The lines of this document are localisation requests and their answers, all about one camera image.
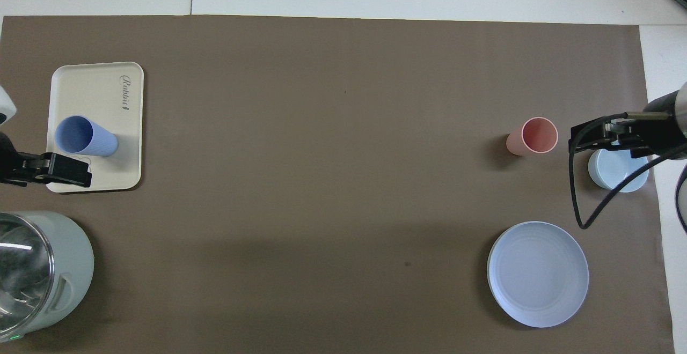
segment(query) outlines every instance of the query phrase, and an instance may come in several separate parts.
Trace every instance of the rectangular tray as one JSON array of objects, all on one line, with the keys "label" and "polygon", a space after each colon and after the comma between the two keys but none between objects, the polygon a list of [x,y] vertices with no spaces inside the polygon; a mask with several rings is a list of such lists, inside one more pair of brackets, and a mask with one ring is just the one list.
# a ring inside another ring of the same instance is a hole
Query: rectangular tray
[{"label": "rectangular tray", "polygon": [[[49,183],[57,193],[123,190],[141,179],[143,139],[143,80],[134,62],[65,65],[52,76],[46,151],[88,163],[91,186]],[[55,143],[55,129],[71,115],[83,115],[117,136],[112,156],[66,154]]]}]

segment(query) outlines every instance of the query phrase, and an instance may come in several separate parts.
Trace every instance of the pink cup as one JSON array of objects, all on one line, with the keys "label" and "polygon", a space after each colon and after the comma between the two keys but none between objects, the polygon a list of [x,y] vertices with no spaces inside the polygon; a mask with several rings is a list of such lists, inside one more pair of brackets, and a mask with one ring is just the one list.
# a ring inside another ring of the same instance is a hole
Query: pink cup
[{"label": "pink cup", "polygon": [[533,117],[506,139],[506,147],[516,156],[548,153],[558,143],[556,125],[544,117]]}]

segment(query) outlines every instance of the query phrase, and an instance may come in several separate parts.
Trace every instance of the pot handle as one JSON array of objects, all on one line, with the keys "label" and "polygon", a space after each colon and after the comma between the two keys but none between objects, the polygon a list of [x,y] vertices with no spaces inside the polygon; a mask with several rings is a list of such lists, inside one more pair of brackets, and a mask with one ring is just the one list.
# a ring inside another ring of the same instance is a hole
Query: pot handle
[{"label": "pot handle", "polygon": [[71,275],[61,274],[57,280],[57,288],[55,290],[55,297],[47,308],[48,312],[62,312],[74,300],[74,286],[71,285]]}]

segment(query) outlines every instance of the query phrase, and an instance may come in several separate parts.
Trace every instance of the brown tablecloth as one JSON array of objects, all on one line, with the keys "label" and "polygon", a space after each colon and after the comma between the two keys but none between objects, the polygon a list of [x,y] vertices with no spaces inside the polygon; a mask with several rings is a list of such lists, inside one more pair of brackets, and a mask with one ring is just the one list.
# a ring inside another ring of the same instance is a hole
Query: brown tablecloth
[{"label": "brown tablecloth", "polygon": [[[96,273],[3,352],[672,352],[653,179],[577,229],[569,128],[646,104],[636,26],[287,17],[5,17],[5,131],[42,153],[59,66],[145,69],[135,190],[0,186],[86,230]],[[552,153],[506,134],[549,117]],[[605,191],[577,167],[582,212]],[[551,329],[501,310],[496,237],[560,225],[587,300]]]}]

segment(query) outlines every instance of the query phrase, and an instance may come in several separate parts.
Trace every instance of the blue cup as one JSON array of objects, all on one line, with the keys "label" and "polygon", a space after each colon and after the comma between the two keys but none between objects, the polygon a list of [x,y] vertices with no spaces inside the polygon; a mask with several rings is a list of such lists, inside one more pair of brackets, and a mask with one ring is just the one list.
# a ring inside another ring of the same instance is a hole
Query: blue cup
[{"label": "blue cup", "polygon": [[55,130],[55,142],[64,153],[101,157],[111,156],[118,146],[112,132],[82,115],[62,120]]}]

